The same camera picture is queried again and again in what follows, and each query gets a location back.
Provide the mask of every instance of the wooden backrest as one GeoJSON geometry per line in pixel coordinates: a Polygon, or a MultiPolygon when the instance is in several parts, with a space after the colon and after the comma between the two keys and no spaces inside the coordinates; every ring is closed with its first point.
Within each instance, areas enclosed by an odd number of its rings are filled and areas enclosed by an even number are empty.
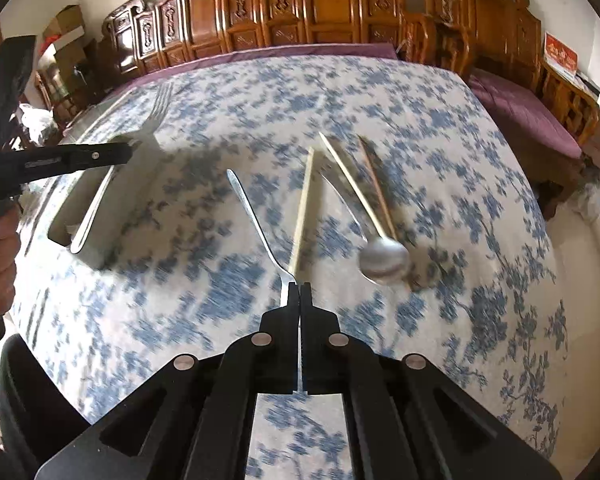
{"type": "Polygon", "coordinates": [[[529,0],[425,0],[428,14],[467,27],[475,65],[535,91],[541,62],[541,24],[529,0]]]}
{"type": "Polygon", "coordinates": [[[404,0],[129,0],[103,33],[124,79],[234,50],[400,43],[404,0]]]}

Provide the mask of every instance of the table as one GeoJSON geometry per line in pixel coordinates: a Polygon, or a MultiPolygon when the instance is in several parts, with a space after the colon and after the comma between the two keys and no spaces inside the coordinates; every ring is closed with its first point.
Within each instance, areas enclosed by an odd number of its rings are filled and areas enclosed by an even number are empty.
{"type": "MultiPolygon", "coordinates": [[[[567,355],[554,254],[514,155],[460,78],[393,60],[301,56],[169,80],[156,133],[164,169],[104,270],[46,238],[77,174],[49,180],[24,216],[12,314],[81,413],[98,420],[174,355],[223,352],[278,306],[280,282],[224,172],[240,176],[287,262],[305,155],[321,130],[358,170],[356,135],[375,146],[414,269],[413,290],[363,279],[362,238],[316,181],[300,271],[315,304],[377,352],[426,355],[551,456],[567,355]]],[[[139,127],[161,83],[135,88],[81,141],[139,127]]],[[[248,476],[346,477],[339,397],[261,396],[257,411],[248,476]]]]}

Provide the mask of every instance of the metal screw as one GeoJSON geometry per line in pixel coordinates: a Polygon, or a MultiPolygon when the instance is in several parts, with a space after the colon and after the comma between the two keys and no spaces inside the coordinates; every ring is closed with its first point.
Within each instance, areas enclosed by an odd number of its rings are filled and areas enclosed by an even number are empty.
{"type": "Polygon", "coordinates": [[[407,355],[404,363],[412,370],[422,370],[427,366],[427,360],[420,354],[407,355]]]}
{"type": "Polygon", "coordinates": [[[251,336],[251,342],[256,346],[267,346],[271,343],[271,336],[266,332],[258,332],[251,336]]]}
{"type": "Polygon", "coordinates": [[[349,344],[349,338],[344,334],[335,333],[329,336],[329,343],[332,346],[346,346],[349,344]]]}
{"type": "Polygon", "coordinates": [[[173,360],[173,366],[176,370],[189,370],[196,364],[196,360],[190,355],[179,355],[173,360]]]}

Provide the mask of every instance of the wooden chopstick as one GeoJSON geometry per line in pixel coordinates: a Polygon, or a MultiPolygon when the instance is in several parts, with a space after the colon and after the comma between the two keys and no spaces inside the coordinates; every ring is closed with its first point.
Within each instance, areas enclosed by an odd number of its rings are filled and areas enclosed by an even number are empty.
{"type": "Polygon", "coordinates": [[[384,219],[386,220],[386,224],[389,227],[389,232],[394,240],[398,239],[398,236],[395,232],[394,222],[391,220],[391,213],[389,213],[389,206],[384,199],[384,194],[382,193],[382,187],[380,187],[380,181],[378,180],[378,176],[376,175],[376,170],[374,169],[374,165],[371,163],[371,158],[369,157],[369,153],[366,150],[366,144],[364,139],[361,136],[358,136],[358,142],[360,143],[360,148],[362,149],[362,154],[365,157],[366,167],[371,174],[371,180],[374,183],[374,188],[376,188],[376,195],[378,195],[378,200],[380,202],[380,207],[382,208],[382,213],[384,214],[384,219]]]}
{"type": "Polygon", "coordinates": [[[300,246],[302,245],[302,233],[304,232],[304,220],[306,218],[306,208],[309,202],[309,187],[311,186],[311,174],[314,168],[315,150],[309,148],[309,154],[304,166],[304,182],[302,183],[302,193],[300,194],[300,205],[298,206],[298,219],[296,220],[296,230],[294,231],[294,244],[291,249],[291,258],[289,258],[289,273],[295,278],[298,271],[298,261],[300,259],[300,246]]]}
{"type": "Polygon", "coordinates": [[[360,187],[358,186],[358,184],[356,183],[356,181],[353,179],[353,176],[349,173],[349,170],[344,165],[344,162],[340,158],[340,155],[338,155],[338,153],[336,152],[336,150],[333,149],[333,146],[329,142],[329,139],[327,139],[327,137],[325,137],[322,132],[318,132],[318,134],[320,135],[320,138],[322,139],[322,142],[324,142],[324,145],[329,150],[329,153],[331,153],[331,156],[338,163],[338,166],[342,170],[342,173],[344,173],[344,176],[347,177],[347,180],[351,184],[351,187],[353,188],[353,191],[356,192],[356,195],[360,199],[360,202],[362,202],[362,205],[364,206],[366,212],[368,213],[368,215],[371,218],[371,221],[374,223],[374,226],[375,226],[376,230],[378,231],[378,235],[380,235],[381,238],[386,238],[386,232],[384,230],[384,227],[382,227],[382,224],[378,220],[378,217],[376,216],[376,213],[374,212],[373,208],[371,207],[371,204],[368,202],[368,200],[366,199],[364,193],[362,193],[362,190],[360,189],[360,187]]]}

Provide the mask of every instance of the wooden sofa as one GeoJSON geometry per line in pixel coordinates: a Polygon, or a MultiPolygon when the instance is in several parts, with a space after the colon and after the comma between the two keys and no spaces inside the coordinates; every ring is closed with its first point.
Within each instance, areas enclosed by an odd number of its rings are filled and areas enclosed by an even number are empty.
{"type": "MultiPolygon", "coordinates": [[[[465,78],[476,67],[529,89],[586,152],[600,119],[598,105],[544,62],[541,23],[528,6],[529,0],[426,0],[427,14],[468,31],[472,60],[462,72],[465,78]]],[[[538,186],[542,212],[550,218],[580,183],[583,157],[574,159],[527,136],[503,133],[526,176],[538,186]]]]}
{"type": "Polygon", "coordinates": [[[117,83],[235,50],[302,43],[391,43],[403,59],[465,72],[463,28],[406,12],[404,0],[129,0],[103,34],[117,83]]]}

